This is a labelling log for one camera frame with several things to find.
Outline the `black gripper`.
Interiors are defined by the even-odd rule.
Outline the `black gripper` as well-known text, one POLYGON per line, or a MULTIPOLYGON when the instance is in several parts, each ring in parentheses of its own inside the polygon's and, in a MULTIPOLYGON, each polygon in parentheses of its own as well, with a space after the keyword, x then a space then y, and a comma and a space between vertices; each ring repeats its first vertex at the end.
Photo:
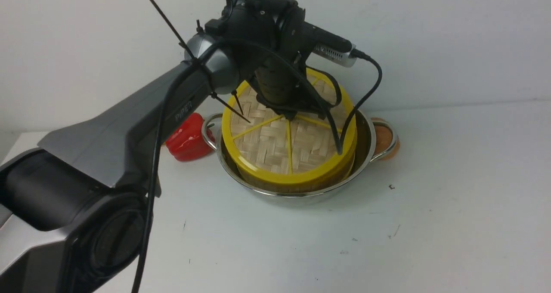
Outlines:
POLYGON ((295 0, 225 0, 222 16, 205 30, 230 40, 240 78, 257 101, 293 120, 299 113, 325 119, 329 103, 309 82, 303 50, 305 9, 295 0))

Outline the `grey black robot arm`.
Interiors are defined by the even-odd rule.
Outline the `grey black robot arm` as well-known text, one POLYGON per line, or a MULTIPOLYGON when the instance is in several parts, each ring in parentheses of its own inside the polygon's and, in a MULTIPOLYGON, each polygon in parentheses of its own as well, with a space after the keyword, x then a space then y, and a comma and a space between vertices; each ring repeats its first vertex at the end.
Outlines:
POLYGON ((98 116, 45 135, 1 166, 1 291, 92 293, 134 260, 139 290, 160 195, 162 144, 209 97, 266 76, 285 105, 304 42, 296 0, 226 0, 179 45, 184 60, 98 116))

